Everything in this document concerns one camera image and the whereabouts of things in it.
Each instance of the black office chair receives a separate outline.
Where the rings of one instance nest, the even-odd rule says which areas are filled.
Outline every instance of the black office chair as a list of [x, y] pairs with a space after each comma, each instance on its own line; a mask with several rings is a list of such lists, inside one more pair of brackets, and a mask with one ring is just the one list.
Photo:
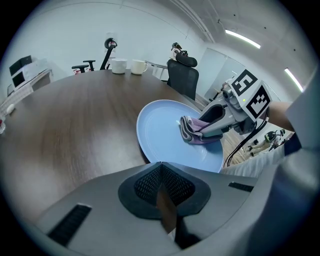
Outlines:
[[197, 60], [181, 54], [177, 54], [175, 58], [176, 61], [170, 59], [167, 63], [169, 73], [167, 84], [202, 111], [205, 106], [195, 101], [199, 72], [193, 67], [198, 65]]
[[[106, 55], [104, 57], [104, 60], [102, 62], [102, 65], [100, 67], [100, 70], [105, 70], [105, 69], [109, 69], [109, 65], [106, 67], [106, 64], [107, 64], [107, 61], [109, 60], [109, 57], [111, 55], [111, 52], [114, 48], [116, 48], [118, 45], [116, 43], [116, 41], [114, 41], [114, 39], [111, 37], [111, 38], [108, 38], [105, 42], [104, 42], [104, 47], [108, 49], [108, 51], [106, 52]], [[83, 61], [84, 63], [85, 62], [88, 62], [89, 65], [90, 65], [90, 69], [91, 71], [95, 71], [94, 69], [94, 65], [93, 65], [93, 62], [96, 62], [95, 60], [84, 60]], [[72, 66], [71, 68], [72, 69], [80, 69], [81, 73], [84, 73], [86, 72], [85, 69], [87, 67], [89, 67], [89, 65], [77, 65], [77, 66]]]

